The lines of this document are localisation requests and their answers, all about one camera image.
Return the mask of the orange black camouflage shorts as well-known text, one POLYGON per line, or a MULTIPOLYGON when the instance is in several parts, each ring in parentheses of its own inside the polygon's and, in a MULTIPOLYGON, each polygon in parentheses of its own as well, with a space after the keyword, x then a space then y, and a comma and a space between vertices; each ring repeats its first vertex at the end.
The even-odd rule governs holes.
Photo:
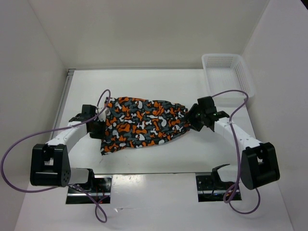
POLYGON ((188 109, 179 103, 119 97, 105 99, 105 104, 102 155, 125 148, 161 145, 191 129, 190 123, 184 120, 188 109))

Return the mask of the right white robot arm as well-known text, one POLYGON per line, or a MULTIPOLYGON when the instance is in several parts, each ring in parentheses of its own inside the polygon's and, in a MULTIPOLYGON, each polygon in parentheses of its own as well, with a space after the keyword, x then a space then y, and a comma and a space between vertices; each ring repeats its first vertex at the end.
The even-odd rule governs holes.
POLYGON ((244 186, 255 189, 280 179, 276 150, 270 142, 261 142, 230 120, 224 111, 216 107, 203 109, 194 104, 185 119, 192 129, 200 131, 203 127, 211 129, 239 150, 240 179, 244 186))

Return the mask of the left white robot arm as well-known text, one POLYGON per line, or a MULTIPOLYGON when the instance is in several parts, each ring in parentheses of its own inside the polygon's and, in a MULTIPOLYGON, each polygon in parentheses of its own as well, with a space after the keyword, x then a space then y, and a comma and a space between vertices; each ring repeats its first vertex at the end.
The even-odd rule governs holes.
POLYGON ((33 186, 66 187, 78 184, 87 193, 95 189, 93 170, 71 167, 69 161, 69 153, 80 139, 89 135, 101 140, 105 135, 105 122, 98 118, 88 122, 89 118, 82 114, 71 118, 68 129, 47 143, 33 147, 30 169, 30 183, 33 186))

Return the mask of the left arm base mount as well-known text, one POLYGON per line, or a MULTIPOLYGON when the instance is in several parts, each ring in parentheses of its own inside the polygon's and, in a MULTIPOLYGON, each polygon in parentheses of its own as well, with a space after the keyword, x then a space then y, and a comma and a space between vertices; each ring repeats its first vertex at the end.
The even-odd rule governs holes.
MULTIPOLYGON (((91 185, 78 184, 93 200, 99 204, 109 204, 111 201, 112 175, 95 175, 91 185)), ((93 201, 80 189, 68 188, 67 205, 92 204, 93 201)))

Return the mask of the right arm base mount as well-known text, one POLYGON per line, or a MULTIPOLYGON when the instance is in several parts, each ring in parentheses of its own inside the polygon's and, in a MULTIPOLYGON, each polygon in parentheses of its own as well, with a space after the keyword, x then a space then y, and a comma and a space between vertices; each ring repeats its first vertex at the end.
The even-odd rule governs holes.
POLYGON ((223 196, 233 182, 215 182, 210 173, 196 174, 198 202, 223 202, 223 196))

